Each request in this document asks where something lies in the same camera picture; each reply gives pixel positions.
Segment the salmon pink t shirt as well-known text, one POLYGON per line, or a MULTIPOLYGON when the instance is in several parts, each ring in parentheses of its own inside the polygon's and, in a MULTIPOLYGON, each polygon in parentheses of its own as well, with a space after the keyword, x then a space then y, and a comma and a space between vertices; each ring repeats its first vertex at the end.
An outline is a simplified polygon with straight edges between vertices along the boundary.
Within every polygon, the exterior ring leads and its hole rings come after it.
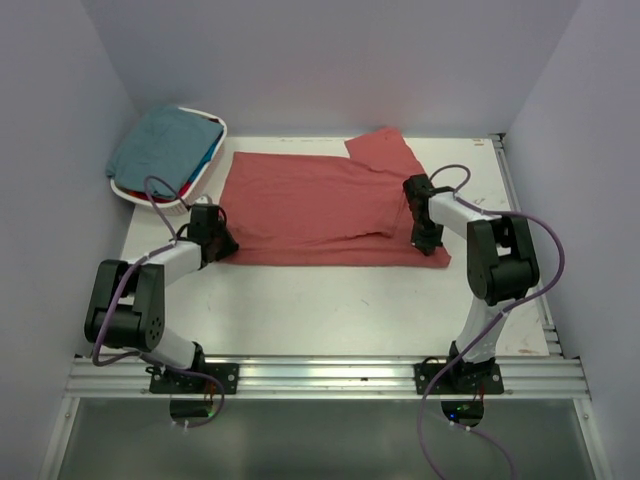
POLYGON ((347 156, 237 151, 220 198, 236 265, 446 268, 411 244, 403 182, 424 171, 402 133, 346 141, 347 156))

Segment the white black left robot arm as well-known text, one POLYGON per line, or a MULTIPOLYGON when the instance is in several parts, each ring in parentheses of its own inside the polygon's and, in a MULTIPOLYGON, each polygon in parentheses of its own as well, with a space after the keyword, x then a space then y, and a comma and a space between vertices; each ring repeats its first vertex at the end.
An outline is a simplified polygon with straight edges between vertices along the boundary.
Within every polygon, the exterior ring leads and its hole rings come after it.
POLYGON ((100 358, 102 348, 119 349, 123 356, 136 356, 147 364, 149 391, 154 394, 235 394, 239 365, 209 363, 197 341, 167 326, 165 290, 238 249, 224 210, 200 203, 191 207, 189 222, 167 245, 136 261, 102 261, 84 322, 94 364, 110 363, 100 358))

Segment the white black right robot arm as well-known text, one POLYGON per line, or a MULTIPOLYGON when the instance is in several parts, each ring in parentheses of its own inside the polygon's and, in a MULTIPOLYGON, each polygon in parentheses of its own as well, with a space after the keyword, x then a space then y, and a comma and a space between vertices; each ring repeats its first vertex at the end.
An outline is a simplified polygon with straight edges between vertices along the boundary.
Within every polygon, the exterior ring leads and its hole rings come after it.
POLYGON ((464 327, 451 343, 447 362, 414 366, 417 391, 471 394, 497 372, 496 346, 509 316, 539 281, 528 221, 512 212, 484 213, 463 203, 453 188, 435 187, 425 174, 403 182, 413 218, 412 246, 433 256, 449 229, 466 241, 466 278, 473 299, 464 327))

